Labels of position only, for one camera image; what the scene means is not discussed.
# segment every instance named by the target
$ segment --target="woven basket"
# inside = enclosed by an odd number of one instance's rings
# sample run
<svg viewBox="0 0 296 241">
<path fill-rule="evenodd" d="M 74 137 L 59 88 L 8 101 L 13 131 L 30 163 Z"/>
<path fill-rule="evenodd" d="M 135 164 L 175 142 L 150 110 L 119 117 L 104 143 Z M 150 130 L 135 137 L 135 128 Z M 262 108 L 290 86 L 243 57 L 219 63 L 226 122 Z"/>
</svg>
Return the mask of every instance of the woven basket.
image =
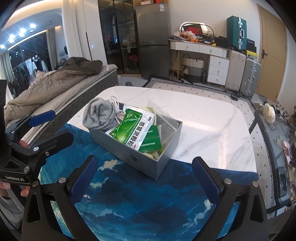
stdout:
<svg viewBox="0 0 296 241">
<path fill-rule="evenodd" d="M 189 58 L 185 58 L 185 55 L 182 58 L 182 70 L 184 78 L 193 83 L 200 83 L 202 78 L 204 59 L 191 59 L 189 55 Z"/>
</svg>

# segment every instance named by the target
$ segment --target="blue desk mat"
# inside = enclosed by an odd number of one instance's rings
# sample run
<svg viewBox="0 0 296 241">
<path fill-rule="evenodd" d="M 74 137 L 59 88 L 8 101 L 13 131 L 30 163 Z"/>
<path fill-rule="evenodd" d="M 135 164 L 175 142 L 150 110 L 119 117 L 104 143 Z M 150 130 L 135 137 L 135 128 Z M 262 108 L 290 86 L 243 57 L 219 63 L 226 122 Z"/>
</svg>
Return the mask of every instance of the blue desk mat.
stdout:
<svg viewBox="0 0 296 241">
<path fill-rule="evenodd" d="M 90 133 L 69 124 L 61 130 L 71 132 L 74 142 L 47 159 L 41 183 L 68 177 L 89 155 L 97 156 L 98 171 L 75 207 L 100 241 L 191 241 L 214 211 L 191 164 L 171 159 L 154 180 L 103 149 Z M 254 172 L 215 170 L 238 184 L 258 180 Z M 71 237 L 56 203 L 52 206 L 63 233 Z M 237 209 L 235 203 L 220 237 L 229 231 Z"/>
</svg>

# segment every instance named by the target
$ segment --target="human hand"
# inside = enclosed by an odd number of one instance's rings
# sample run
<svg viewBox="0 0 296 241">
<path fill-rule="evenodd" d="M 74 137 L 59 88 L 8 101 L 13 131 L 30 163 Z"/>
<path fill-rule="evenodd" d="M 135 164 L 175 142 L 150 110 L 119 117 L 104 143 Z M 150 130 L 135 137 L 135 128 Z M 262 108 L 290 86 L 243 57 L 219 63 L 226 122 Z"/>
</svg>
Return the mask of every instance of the human hand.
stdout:
<svg viewBox="0 0 296 241">
<path fill-rule="evenodd" d="M 29 145 L 22 140 L 19 142 L 19 145 L 22 147 L 25 147 L 25 148 L 29 148 Z M 9 198 L 9 194 L 6 191 L 8 189 L 10 189 L 10 183 L 0 181 L 0 196 L 5 197 L 5 198 Z M 26 188 L 21 191 L 21 193 L 20 193 L 21 196 L 27 197 L 29 194 L 29 190 L 30 190 L 30 187 L 26 186 Z"/>
</svg>

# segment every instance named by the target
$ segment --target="teal suitcase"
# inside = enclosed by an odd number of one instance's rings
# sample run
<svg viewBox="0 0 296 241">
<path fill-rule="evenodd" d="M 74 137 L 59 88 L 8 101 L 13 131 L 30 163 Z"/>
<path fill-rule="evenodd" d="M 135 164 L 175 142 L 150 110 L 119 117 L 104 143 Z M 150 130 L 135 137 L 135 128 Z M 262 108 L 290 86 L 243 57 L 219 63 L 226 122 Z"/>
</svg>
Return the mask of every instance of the teal suitcase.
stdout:
<svg viewBox="0 0 296 241">
<path fill-rule="evenodd" d="M 227 18 L 227 41 L 228 46 L 237 51 L 247 49 L 247 21 L 240 17 Z"/>
</svg>

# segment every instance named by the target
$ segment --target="glass cabinet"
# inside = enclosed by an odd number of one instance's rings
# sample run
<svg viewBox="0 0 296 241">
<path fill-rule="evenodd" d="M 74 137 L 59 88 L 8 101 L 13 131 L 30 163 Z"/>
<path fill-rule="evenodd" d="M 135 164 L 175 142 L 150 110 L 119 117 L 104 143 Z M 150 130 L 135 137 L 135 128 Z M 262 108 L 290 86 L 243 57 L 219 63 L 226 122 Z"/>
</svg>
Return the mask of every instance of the glass cabinet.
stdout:
<svg viewBox="0 0 296 241">
<path fill-rule="evenodd" d="M 108 64 L 118 73 L 140 73 L 133 0 L 98 0 Z"/>
</svg>

